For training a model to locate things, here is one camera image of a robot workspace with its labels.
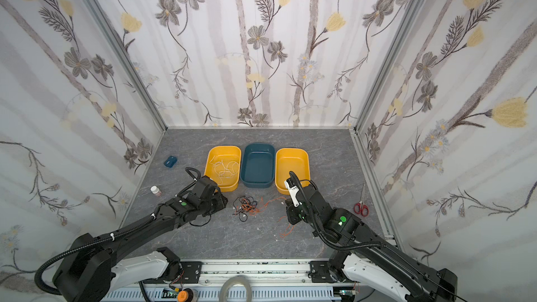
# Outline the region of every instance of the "plastic tray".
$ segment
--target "plastic tray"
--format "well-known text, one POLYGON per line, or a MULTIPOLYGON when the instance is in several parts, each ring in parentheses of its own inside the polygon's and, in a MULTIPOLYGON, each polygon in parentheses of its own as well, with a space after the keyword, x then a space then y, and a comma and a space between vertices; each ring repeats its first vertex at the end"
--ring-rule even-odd
POLYGON ((274 181, 276 150, 269 144, 250 144, 244 149, 241 181, 248 188, 268 188, 274 181))
MULTIPOLYGON (((290 171, 294 171, 299 180, 311 178, 309 175, 309 157, 305 150, 282 148, 276 153, 276 188, 284 195, 289 195, 284 182, 289 178, 290 171)), ((305 187, 309 185, 309 182, 303 181, 301 184, 305 187)))
POLYGON ((238 187, 241 169, 241 149, 237 146, 217 146, 209 151, 205 175, 220 187, 220 191, 233 191, 238 187))

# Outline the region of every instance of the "white bottle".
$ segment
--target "white bottle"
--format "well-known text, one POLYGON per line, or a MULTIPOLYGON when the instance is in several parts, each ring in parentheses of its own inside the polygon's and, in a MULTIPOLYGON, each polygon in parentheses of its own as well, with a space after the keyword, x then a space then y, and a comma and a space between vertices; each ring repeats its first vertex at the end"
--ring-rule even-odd
POLYGON ((162 195, 162 191, 161 191, 160 189, 158 189, 156 185, 153 185, 153 186, 151 187, 151 192, 152 192, 153 194, 155 194, 155 196, 157 196, 157 197, 160 196, 160 195, 162 195))

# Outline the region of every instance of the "marble-patterned surface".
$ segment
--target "marble-patterned surface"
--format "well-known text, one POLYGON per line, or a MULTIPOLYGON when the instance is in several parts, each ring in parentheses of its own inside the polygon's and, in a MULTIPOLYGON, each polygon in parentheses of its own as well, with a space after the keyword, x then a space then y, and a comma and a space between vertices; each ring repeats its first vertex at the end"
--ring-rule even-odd
MULTIPOLYGON (((247 144, 261 142, 272 144, 276 150, 283 147, 302 148, 309 154, 312 180, 319 187, 332 207, 352 211, 360 200, 364 176, 348 130, 314 129, 240 129, 240 130, 168 130, 155 152, 153 163, 145 176, 138 196, 126 218, 130 224, 150 214, 156 204, 174 196, 191 182, 184 167, 198 168, 202 173, 209 150, 218 145, 235 145, 244 151, 247 144), (173 168, 163 162, 168 156, 178 158, 173 168), (153 195, 149 188, 157 185, 161 197, 153 195)), ((369 207, 365 222, 382 234, 379 218, 365 188, 364 202, 369 207)), ((232 203, 238 196, 252 196, 259 202, 282 196, 273 184, 267 189, 246 188, 240 181, 237 190, 225 192, 228 207, 214 214, 211 222, 203 227, 190 225, 165 233, 137 249, 131 256, 152 252, 167 246, 181 258, 328 258, 332 250, 319 238, 313 238, 312 228, 304 223, 295 225, 285 238, 280 233, 288 226, 283 200, 270 203, 267 209, 241 222, 232 214, 232 203)), ((198 218, 194 224, 203 224, 207 217, 198 218)))

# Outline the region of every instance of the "dark blue plastic container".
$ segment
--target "dark blue plastic container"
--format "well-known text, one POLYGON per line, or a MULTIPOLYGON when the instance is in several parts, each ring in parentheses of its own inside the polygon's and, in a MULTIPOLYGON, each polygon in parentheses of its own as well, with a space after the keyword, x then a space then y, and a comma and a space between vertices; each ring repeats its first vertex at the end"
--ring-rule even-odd
POLYGON ((248 188, 268 188, 274 181, 276 151, 269 144, 250 144, 244 149, 241 181, 248 188))

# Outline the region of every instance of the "wall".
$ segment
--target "wall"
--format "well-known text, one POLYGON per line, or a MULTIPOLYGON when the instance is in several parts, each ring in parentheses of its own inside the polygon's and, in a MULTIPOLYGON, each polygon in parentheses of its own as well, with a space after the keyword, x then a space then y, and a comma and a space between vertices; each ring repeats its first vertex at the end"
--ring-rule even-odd
POLYGON ((537 292, 535 0, 426 0, 360 138, 405 250, 469 301, 537 292))
POLYGON ((353 126, 409 0, 98 0, 170 126, 353 126))
POLYGON ((82 0, 0 5, 0 300, 59 300, 33 272, 119 226, 162 132, 82 0))

